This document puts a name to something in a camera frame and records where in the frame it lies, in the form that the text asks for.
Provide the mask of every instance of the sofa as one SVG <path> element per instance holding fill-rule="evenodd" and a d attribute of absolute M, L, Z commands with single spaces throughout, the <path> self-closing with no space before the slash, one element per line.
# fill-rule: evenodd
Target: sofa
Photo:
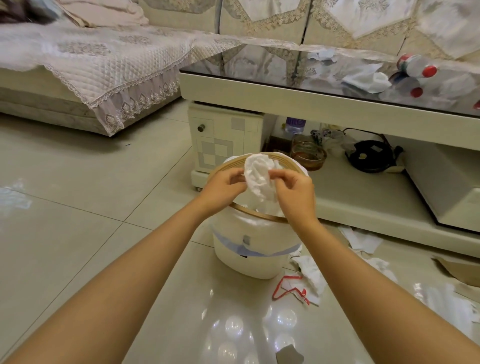
<path fill-rule="evenodd" d="M 138 3 L 149 26 L 0 25 L 0 46 L 28 39 L 29 53 L 17 58 L 34 59 L 19 65 L 0 55 L 0 112 L 112 136 L 180 96 L 180 67 L 199 60 L 215 67 L 213 55 L 240 44 L 267 46 L 259 57 L 280 58 L 287 73 L 305 61 L 299 51 L 321 47 L 390 65 L 407 52 L 473 69 L 480 63 L 476 0 Z M 241 57 L 235 52 L 231 58 Z"/>

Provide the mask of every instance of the cardboard piece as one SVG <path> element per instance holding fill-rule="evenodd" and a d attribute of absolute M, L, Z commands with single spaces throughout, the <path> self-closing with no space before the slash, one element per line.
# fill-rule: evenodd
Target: cardboard piece
<path fill-rule="evenodd" d="M 449 262 L 440 256 L 434 256 L 434 259 L 460 282 L 480 287 L 480 265 Z"/>
<path fill-rule="evenodd" d="M 275 355 L 278 364 L 302 364 L 304 360 L 303 355 L 296 351 L 292 344 L 276 352 Z"/>
<path fill-rule="evenodd" d="M 455 292 L 461 294 L 472 301 L 480 303 L 480 290 L 474 289 L 466 284 L 459 283 L 455 285 Z"/>

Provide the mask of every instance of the glass tabletop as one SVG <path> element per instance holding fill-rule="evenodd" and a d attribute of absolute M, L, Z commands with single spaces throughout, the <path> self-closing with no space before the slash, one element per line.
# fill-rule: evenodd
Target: glass tabletop
<path fill-rule="evenodd" d="M 393 62 L 341 54 L 321 58 L 315 52 L 244 44 L 180 72 L 480 117 L 480 74 L 439 67 L 433 77 L 414 78 L 400 73 Z M 370 93 L 350 83 L 375 86 L 372 70 L 384 73 L 391 85 Z"/>

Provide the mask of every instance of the bottle cap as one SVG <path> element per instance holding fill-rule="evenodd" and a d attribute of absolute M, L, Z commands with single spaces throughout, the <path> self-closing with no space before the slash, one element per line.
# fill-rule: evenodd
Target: bottle cap
<path fill-rule="evenodd" d="M 435 66 L 427 66 L 422 71 L 423 77 L 432 77 L 437 73 L 437 68 Z"/>
<path fill-rule="evenodd" d="M 410 91 L 410 96 L 417 98 L 423 95 L 423 89 L 421 87 L 415 87 Z"/>

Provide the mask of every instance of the right hand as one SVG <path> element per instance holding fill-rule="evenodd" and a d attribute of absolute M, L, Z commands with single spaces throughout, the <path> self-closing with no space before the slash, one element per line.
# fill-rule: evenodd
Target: right hand
<path fill-rule="evenodd" d="M 278 203 L 293 227 L 317 221 L 315 189 L 310 177 L 293 170 L 269 170 L 268 174 L 275 180 Z"/>

